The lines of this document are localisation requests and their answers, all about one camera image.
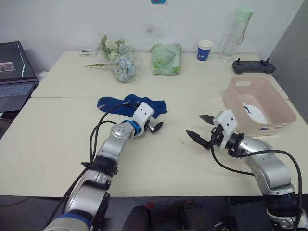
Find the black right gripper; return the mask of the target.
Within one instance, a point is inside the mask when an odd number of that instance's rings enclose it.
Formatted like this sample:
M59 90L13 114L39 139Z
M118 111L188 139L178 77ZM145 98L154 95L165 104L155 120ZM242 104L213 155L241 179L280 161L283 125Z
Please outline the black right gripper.
M202 120L204 120L206 123L211 124L211 125L215 125L216 122L216 118L214 116L211 115L200 115L199 116ZM224 135L223 132L224 129L222 127L221 124L219 124L218 126L214 127L211 130L211 139L209 142L207 142L205 139L201 138L201 136L193 131L186 131L187 135L196 143L198 143L199 145L205 147L207 150L210 150L212 146L217 146L220 147Z

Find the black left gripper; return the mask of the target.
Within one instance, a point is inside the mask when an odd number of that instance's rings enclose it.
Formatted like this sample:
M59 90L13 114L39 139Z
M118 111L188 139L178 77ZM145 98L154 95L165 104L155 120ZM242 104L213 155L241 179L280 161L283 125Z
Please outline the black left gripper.
M157 131L162 127L163 123L164 123L164 122L159 122L159 123L156 124L155 127L153 127L153 126L151 125L151 123L150 123L150 120L147 120L147 121L145 122L145 125L144 125L144 132L149 131L149 132L151 132L151 133L155 133L155 132L157 132Z

